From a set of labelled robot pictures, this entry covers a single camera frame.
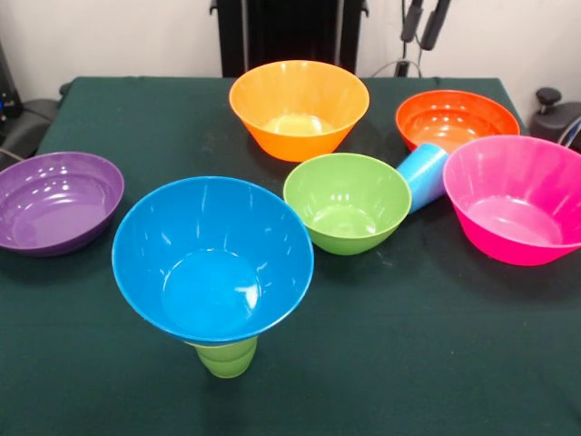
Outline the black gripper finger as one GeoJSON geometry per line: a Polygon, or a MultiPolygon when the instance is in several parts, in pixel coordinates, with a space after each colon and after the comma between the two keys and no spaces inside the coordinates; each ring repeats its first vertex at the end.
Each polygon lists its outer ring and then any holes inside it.
{"type": "Polygon", "coordinates": [[[423,0],[411,0],[409,6],[401,0],[402,29],[400,39],[404,43],[411,43],[416,36],[419,21],[423,14],[423,0]]]}
{"type": "Polygon", "coordinates": [[[445,23],[450,3],[450,0],[438,0],[435,9],[430,13],[419,43],[422,50],[434,49],[439,33],[445,23]]]}

